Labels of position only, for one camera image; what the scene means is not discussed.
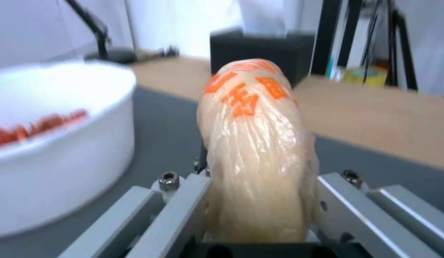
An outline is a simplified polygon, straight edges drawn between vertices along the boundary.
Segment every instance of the black tissue box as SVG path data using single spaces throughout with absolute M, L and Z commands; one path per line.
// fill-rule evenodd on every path
M 241 29 L 211 33 L 211 73 L 233 61 L 262 58 L 274 62 L 292 87 L 309 74 L 314 34 L 289 33 L 285 38 L 245 36 Z

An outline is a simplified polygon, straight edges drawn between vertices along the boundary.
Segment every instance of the orange food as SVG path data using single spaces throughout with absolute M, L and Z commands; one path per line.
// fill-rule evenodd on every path
M 18 125 L 10 131 L 0 128 L 0 146 L 11 142 L 25 142 L 28 138 L 37 134 L 61 127 L 65 124 L 79 122 L 86 117 L 88 117 L 88 112 L 81 109 L 72 112 L 69 116 L 61 116 L 58 114 L 46 116 L 35 124 L 31 123 L 29 130 L 26 130 L 22 125 Z

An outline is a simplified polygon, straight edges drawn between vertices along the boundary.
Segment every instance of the black lamp arm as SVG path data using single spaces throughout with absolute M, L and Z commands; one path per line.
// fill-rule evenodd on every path
M 97 41 L 97 50 L 101 59 L 107 59 L 107 49 L 106 41 L 107 29 L 102 30 L 96 23 L 94 16 L 91 13 L 82 8 L 76 0 L 66 0 L 66 2 L 71 6 L 71 8 L 77 13 L 77 15 L 83 20 L 83 22 L 90 28 L 94 33 Z

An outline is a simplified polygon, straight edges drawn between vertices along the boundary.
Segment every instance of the white bowl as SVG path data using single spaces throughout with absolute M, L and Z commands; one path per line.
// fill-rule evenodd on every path
M 52 222 L 123 174 L 134 152 L 133 72 L 107 62 L 0 70 L 0 126 L 84 108 L 89 118 L 0 148 L 0 237 Z

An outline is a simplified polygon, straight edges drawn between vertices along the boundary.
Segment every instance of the bolt head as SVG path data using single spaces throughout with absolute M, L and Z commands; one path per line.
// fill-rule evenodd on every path
M 166 172 L 158 179 L 162 191 L 172 191 L 179 188 L 179 175 L 176 172 Z

